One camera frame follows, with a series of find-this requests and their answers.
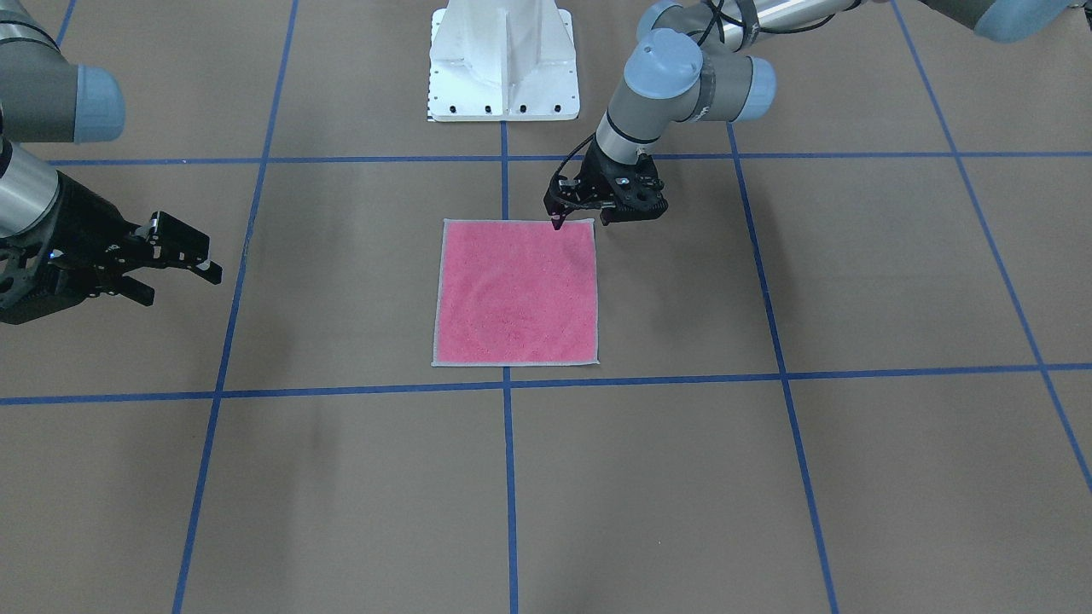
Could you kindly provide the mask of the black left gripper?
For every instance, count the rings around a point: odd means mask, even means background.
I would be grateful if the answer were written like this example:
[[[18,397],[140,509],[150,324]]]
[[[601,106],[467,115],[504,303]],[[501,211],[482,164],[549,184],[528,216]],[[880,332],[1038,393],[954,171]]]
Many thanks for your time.
[[[580,172],[574,178],[561,175],[559,166],[553,175],[553,190],[543,194],[553,229],[562,229],[568,215],[581,211],[600,211],[601,225],[658,220],[666,214],[667,199],[662,191],[654,160],[638,156],[636,164],[625,165],[612,160],[600,147],[587,147]]]

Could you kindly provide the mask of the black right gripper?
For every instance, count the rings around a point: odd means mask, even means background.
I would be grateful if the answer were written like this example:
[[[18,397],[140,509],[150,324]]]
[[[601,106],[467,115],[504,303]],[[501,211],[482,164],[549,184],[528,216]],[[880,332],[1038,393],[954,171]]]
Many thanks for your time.
[[[136,240],[144,267],[187,269],[207,283],[222,283],[223,268],[210,259],[206,233],[167,212],[139,227],[71,177],[58,178],[44,220],[3,240],[4,323],[27,323],[102,294],[151,307],[155,290],[128,276],[139,256]]]

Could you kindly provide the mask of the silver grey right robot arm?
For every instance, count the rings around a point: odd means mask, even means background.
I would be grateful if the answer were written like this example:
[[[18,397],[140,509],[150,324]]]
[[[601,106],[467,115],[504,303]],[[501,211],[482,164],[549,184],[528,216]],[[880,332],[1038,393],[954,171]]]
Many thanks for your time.
[[[120,295],[149,306],[155,292],[136,269],[186,269],[223,278],[210,240],[166,212],[145,224],[32,155],[27,143],[108,142],[124,131],[124,94],[112,73],[67,61],[19,1],[1,4],[1,319],[5,324]]]

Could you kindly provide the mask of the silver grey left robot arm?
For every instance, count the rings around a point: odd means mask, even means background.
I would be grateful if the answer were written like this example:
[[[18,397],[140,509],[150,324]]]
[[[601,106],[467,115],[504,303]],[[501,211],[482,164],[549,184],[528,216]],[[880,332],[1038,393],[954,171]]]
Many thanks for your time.
[[[593,135],[578,145],[574,177],[554,172],[543,206],[554,229],[596,211],[605,225],[662,217],[668,209],[653,151],[670,123],[741,122],[775,101],[775,69],[750,55],[755,43],[804,34],[857,9],[857,1],[658,1],[636,29]]]

